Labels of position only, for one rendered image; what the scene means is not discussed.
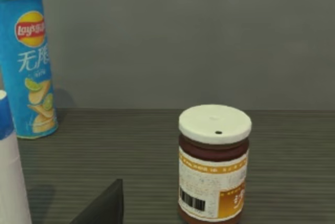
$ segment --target blue cap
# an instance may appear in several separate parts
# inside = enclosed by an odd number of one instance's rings
[[[14,125],[7,93],[0,90],[0,141],[8,137],[13,131]]]

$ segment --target black object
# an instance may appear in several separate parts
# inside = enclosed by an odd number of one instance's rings
[[[123,224],[123,181],[116,180],[70,224]]]

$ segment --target white and orange label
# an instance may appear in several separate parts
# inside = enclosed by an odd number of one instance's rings
[[[218,222],[233,218],[244,203],[248,152],[238,159],[211,162],[179,150],[179,205],[191,217]]]
[[[23,14],[15,25],[16,39],[24,45],[36,48],[44,43],[46,27],[44,17],[38,11]]]

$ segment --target jar lid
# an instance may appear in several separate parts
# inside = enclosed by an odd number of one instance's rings
[[[199,105],[179,117],[181,133],[204,144],[232,144],[250,134],[251,119],[241,110],[224,105]]]
[[[14,131],[7,93],[0,90],[0,141]]]

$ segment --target wooden table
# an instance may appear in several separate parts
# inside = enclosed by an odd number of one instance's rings
[[[67,224],[124,179],[125,224],[181,224],[180,110],[59,111],[60,128],[20,140],[34,224]],[[248,111],[251,136],[241,224],[335,223],[335,112]]]

